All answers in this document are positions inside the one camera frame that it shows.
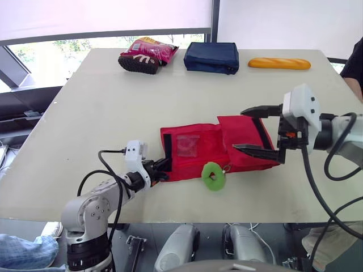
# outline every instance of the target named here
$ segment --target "baguette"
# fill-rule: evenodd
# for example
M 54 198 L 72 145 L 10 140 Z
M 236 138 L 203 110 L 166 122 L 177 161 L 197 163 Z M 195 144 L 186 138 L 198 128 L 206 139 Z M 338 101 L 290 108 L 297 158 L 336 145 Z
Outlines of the baguette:
M 301 58 L 253 58 L 248 62 L 249 67 L 307 70 L 311 67 L 309 61 Z

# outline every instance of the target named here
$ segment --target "jeans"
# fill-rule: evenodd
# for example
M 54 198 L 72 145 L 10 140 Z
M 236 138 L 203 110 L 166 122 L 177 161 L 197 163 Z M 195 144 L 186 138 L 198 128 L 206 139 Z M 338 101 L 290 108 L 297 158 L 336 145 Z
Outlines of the jeans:
M 0 272 L 61 272 L 65 267 L 49 267 L 58 254 L 58 242 L 51 236 L 39 236 L 30 242 L 16 236 L 0 234 Z

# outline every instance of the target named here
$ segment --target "person's arm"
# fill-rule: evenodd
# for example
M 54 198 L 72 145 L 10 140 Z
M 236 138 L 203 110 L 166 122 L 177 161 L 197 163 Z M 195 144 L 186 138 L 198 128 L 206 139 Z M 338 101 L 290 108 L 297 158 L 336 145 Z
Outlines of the person's arm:
M 354 94 L 358 97 L 359 101 L 363 103 L 363 94 L 359 82 L 355 78 L 344 78 L 346 84 L 351 88 Z
M 353 53 L 340 75 L 363 103 L 363 38 L 354 46 Z

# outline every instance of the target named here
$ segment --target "person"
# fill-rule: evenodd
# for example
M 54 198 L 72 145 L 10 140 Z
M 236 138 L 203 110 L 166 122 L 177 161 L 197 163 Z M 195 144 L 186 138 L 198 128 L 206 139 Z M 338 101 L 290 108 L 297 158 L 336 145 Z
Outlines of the person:
M 356 232 L 363 233 L 363 221 L 347 223 Z M 312 228 L 302 239 L 302 245 L 310 255 L 314 245 L 324 228 Z M 323 272 L 326 266 L 347 251 L 358 238 L 350 235 L 338 225 L 332 225 L 324 234 L 316 250 L 313 267 L 317 272 Z
M 353 53 L 340 75 L 363 103 L 363 38 L 355 44 Z
M 58 254 L 57 239 L 62 230 L 62 223 L 48 222 L 33 242 L 0 234 L 0 272 L 65 271 L 65 266 L 50 267 Z

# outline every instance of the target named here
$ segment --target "black sleeve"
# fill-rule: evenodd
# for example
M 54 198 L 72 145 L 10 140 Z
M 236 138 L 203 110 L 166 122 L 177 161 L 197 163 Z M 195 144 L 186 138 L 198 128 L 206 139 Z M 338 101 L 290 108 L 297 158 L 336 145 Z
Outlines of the black sleeve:
M 343 78 L 355 78 L 358 80 L 363 90 L 363 38 L 354 46 L 354 50 L 350 58 L 347 60 L 340 75 Z

